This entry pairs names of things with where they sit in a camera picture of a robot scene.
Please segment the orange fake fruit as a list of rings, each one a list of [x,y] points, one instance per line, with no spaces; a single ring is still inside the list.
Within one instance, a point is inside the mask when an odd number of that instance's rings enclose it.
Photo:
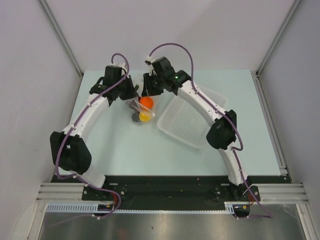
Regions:
[[[153,108],[154,101],[151,97],[144,96],[139,99],[139,104],[142,109],[151,110]]]

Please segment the clear zip top bag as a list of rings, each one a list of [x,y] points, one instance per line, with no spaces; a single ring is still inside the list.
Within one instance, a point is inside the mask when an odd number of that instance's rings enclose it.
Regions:
[[[149,123],[156,117],[156,96],[142,96],[144,82],[143,75],[137,73],[133,76],[133,87],[138,96],[127,100],[125,104],[131,110],[131,120],[137,124]]]

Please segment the yellow fake fruit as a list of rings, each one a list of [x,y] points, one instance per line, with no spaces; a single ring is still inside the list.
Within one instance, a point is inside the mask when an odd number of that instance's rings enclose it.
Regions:
[[[138,115],[138,119],[142,123],[147,123],[150,120],[152,120],[152,118],[153,118],[153,115],[150,112],[147,112],[147,111],[142,111]]]

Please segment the dark purple fake grapes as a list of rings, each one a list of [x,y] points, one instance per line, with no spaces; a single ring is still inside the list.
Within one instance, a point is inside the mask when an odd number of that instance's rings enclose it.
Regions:
[[[135,112],[139,111],[139,107],[137,106],[137,103],[136,103],[135,99],[128,100],[126,104],[128,105],[128,107],[131,110],[133,110]]]

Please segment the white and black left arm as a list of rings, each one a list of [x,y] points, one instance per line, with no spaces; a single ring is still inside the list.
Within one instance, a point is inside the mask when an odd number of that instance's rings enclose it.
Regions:
[[[116,99],[130,100],[138,96],[125,62],[106,66],[104,76],[91,87],[88,99],[75,119],[61,132],[50,135],[52,161],[55,174],[67,179],[59,170],[70,172],[70,177],[80,178],[94,186],[93,194],[100,200],[110,196],[111,188],[106,177],[92,163],[92,154],[86,140],[100,116]]]

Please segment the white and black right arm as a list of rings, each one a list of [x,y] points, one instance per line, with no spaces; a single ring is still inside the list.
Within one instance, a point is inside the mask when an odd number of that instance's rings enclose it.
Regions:
[[[190,104],[210,127],[206,140],[218,150],[228,173],[228,180],[233,185],[231,196],[242,201],[249,194],[248,174],[244,171],[236,151],[236,140],[242,140],[237,130],[237,114],[233,110],[226,111],[195,84],[193,76],[184,70],[175,71],[166,57],[153,59],[148,56],[145,63],[149,71],[143,74],[143,97],[161,95],[165,90],[175,94]]]

